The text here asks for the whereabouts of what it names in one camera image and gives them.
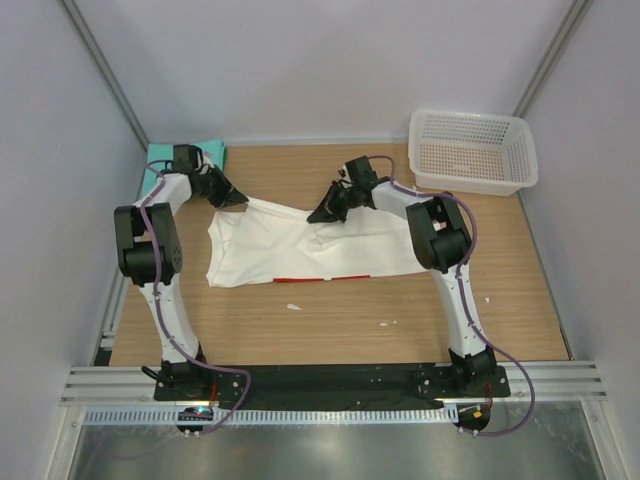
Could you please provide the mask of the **white printed t-shirt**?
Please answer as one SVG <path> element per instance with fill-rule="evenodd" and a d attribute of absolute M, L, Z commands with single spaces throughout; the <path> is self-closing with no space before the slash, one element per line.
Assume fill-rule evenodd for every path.
<path fill-rule="evenodd" d="M 243 211 L 215 213 L 208 229 L 211 287 L 422 273 L 408 224 L 366 207 L 344 223 L 307 222 L 304 210 L 252 198 Z"/>

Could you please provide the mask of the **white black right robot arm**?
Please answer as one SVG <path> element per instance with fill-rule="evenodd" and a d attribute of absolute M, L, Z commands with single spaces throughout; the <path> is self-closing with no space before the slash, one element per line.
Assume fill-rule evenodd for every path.
<path fill-rule="evenodd" d="M 471 209 L 449 192 L 412 190 L 393 175 L 380 177 L 371 158 L 344 164 L 310 224 L 344 223 L 348 213 L 367 207 L 407 222 L 414 256 L 439 291 L 449 331 L 450 381 L 459 394 L 487 391 L 497 373 L 494 347 L 484 333 L 470 281 L 470 257 L 477 244 L 477 223 Z"/>

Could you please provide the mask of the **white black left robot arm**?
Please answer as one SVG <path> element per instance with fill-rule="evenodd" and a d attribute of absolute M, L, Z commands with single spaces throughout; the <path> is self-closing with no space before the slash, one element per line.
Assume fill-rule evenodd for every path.
<path fill-rule="evenodd" d="M 147 169 L 156 176 L 151 190 L 114 211 L 118 265 L 136 285 L 152 312 L 161 340 L 161 367 L 145 373 L 162 387 L 178 388 L 189 399 L 204 398 L 213 368 L 188 320 L 180 289 L 183 253 L 174 215 L 194 197 L 225 209 L 249 202 L 204 150 L 173 147 L 173 157 Z"/>

